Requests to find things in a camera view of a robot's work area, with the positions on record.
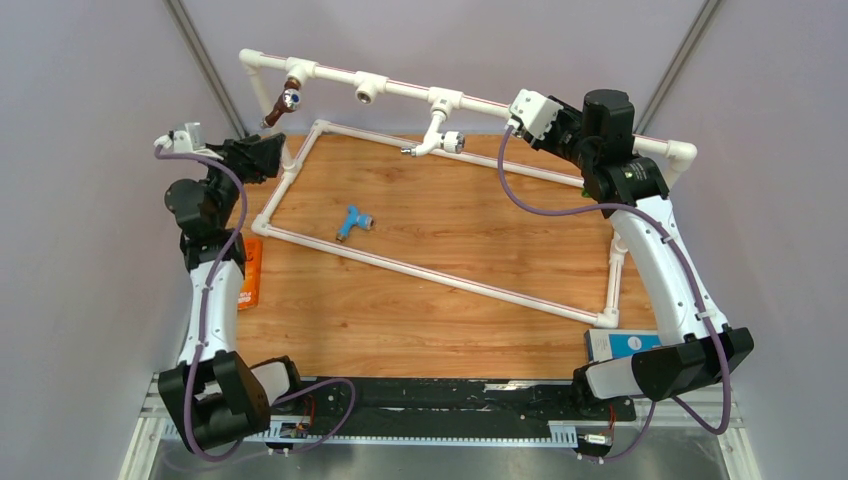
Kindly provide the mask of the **brown water faucet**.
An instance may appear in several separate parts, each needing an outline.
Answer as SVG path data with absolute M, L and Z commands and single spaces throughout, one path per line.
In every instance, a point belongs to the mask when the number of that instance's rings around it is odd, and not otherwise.
M 300 89 L 301 82 L 295 77 L 288 77 L 282 93 L 278 96 L 270 112 L 262 118 L 260 128 L 270 129 L 277 124 L 284 114 L 297 111 L 301 103 Z

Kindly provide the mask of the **white PVC pipe frame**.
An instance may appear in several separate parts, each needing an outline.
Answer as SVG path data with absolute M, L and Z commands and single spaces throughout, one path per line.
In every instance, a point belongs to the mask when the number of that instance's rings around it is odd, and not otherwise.
M 305 83 L 312 79 L 332 81 L 352 86 L 357 99 L 366 105 L 371 104 L 378 96 L 388 94 L 424 101 L 429 106 L 430 114 L 434 108 L 443 109 L 447 112 L 447 119 L 457 110 L 467 110 L 489 115 L 503 120 L 506 126 L 509 119 L 508 106 L 511 102 L 508 104 L 497 103 L 470 96 L 458 90 L 437 86 L 425 87 L 394 80 L 376 73 L 365 71 L 354 72 L 324 66 L 312 60 L 296 57 L 280 57 L 252 49 L 242 50 L 239 54 L 239 59 L 250 78 L 259 104 L 266 110 L 267 114 L 270 112 L 278 96 L 282 93 L 287 78 L 295 77 L 301 82 L 300 91 Z M 620 316 L 618 310 L 620 282 L 622 279 L 623 264 L 626 257 L 632 258 L 632 256 L 614 228 L 614 236 L 609 254 L 606 305 L 602 311 L 593 313 L 276 227 L 272 223 L 272 215 L 280 206 L 289 188 L 294 184 L 315 142 L 325 133 L 343 135 L 385 146 L 395 146 L 399 149 L 407 146 L 414 147 L 422 142 L 408 142 L 398 137 L 339 125 L 325 120 L 316 121 L 298 152 L 285 155 L 283 177 L 253 222 L 252 229 L 256 234 L 453 287 L 462 291 L 550 313 L 596 328 L 615 328 L 618 326 Z M 697 156 L 697 148 L 693 144 L 635 135 L 649 140 L 650 156 L 665 175 L 669 189 L 671 189 L 679 176 L 691 166 Z M 511 163 L 503 155 L 490 158 L 467 153 L 464 150 L 461 153 L 453 154 L 441 149 L 436 149 L 430 154 L 492 168 L 498 172 L 500 177 L 514 173 L 566 186 L 580 187 L 584 190 L 583 178 L 578 168 L 577 175 L 566 175 Z

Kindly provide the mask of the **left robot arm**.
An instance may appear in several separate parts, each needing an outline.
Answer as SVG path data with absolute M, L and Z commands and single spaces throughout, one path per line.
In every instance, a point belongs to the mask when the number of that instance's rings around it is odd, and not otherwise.
M 272 406 L 299 411 L 306 399 L 289 357 L 247 365 L 236 350 L 238 301 L 247 275 L 241 233 L 247 216 L 245 186 L 278 175 L 286 137 L 282 133 L 198 140 L 189 128 L 173 130 L 154 144 L 158 160 L 191 160 L 206 166 L 202 179 L 180 179 L 164 203 L 180 229 L 180 250 L 192 285 L 191 313 L 175 367 L 160 373 L 159 395 L 186 448 L 206 459 L 224 445 L 266 431 Z

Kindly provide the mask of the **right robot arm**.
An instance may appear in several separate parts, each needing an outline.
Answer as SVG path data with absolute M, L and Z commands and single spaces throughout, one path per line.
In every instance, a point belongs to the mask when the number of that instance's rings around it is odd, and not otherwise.
M 518 137 L 575 165 L 583 188 L 631 254 L 656 317 L 659 346 L 574 373 L 573 410 L 592 419 L 611 398 L 665 400 L 717 383 L 754 349 L 746 328 L 733 328 L 692 265 L 650 142 L 634 134 L 635 108 L 618 90 L 587 93 L 581 108 L 522 90 L 509 107 Z

